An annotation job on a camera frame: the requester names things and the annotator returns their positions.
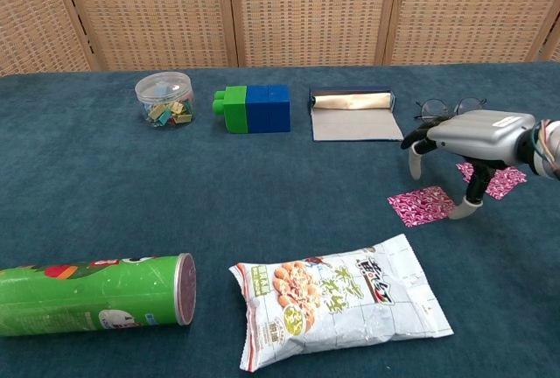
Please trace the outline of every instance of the snack bag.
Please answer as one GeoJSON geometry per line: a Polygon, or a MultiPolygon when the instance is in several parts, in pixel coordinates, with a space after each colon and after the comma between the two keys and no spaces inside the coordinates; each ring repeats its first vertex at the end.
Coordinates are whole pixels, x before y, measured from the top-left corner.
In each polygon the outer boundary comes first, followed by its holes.
{"type": "Polygon", "coordinates": [[[296,354],[453,334],[404,234],[373,247],[229,269],[247,302],[240,368],[296,354]]]}

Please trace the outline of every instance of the blue building block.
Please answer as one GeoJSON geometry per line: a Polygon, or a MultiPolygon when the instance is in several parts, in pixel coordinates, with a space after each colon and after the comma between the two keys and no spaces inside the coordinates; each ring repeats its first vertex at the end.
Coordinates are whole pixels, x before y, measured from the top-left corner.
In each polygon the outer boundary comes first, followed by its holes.
{"type": "Polygon", "coordinates": [[[270,131],[268,87],[248,85],[245,94],[245,110],[249,133],[267,133],[270,131]]]}
{"type": "Polygon", "coordinates": [[[249,133],[290,131],[290,90],[287,85],[247,86],[249,133]]]}
{"type": "Polygon", "coordinates": [[[287,85],[269,85],[271,131],[290,131],[290,90],[287,85]]]}

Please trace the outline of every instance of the wicker screen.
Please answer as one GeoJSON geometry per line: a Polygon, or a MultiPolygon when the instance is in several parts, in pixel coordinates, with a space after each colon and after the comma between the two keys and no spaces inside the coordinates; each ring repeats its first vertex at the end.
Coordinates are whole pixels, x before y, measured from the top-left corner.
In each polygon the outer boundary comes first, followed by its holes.
{"type": "Polygon", "coordinates": [[[0,75],[89,69],[63,0],[0,0],[0,75]]]}
{"type": "Polygon", "coordinates": [[[541,60],[560,61],[560,15],[542,48],[541,60]]]}
{"type": "Polygon", "coordinates": [[[553,22],[547,19],[553,2],[395,0],[384,61],[406,65],[533,60],[553,22]]]}
{"type": "Polygon", "coordinates": [[[232,3],[241,66],[374,63],[383,0],[232,3]]]}
{"type": "Polygon", "coordinates": [[[104,69],[236,64],[235,43],[234,55],[228,56],[221,0],[76,0],[76,3],[104,69]]]}

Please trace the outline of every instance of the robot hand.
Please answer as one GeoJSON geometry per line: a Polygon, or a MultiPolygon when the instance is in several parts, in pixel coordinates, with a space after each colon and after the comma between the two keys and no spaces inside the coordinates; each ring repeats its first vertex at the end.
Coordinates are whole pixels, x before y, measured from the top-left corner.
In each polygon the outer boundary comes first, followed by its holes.
{"type": "Polygon", "coordinates": [[[560,179],[560,122],[542,121],[532,115],[474,110],[453,118],[439,117],[423,123],[402,141],[409,149],[413,179],[422,176],[422,155],[440,149],[465,158],[473,174],[461,204],[450,219],[464,218],[482,206],[482,198],[496,170],[529,164],[536,175],[560,179]]]}

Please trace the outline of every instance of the clear plastic jar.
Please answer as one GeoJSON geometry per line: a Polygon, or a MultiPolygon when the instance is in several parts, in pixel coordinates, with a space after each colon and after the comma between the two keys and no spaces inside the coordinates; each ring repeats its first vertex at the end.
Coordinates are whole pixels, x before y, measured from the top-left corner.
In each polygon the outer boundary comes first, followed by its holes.
{"type": "Polygon", "coordinates": [[[181,72],[154,73],[135,87],[145,120],[154,127],[182,126],[194,121],[191,79],[181,72]]]}

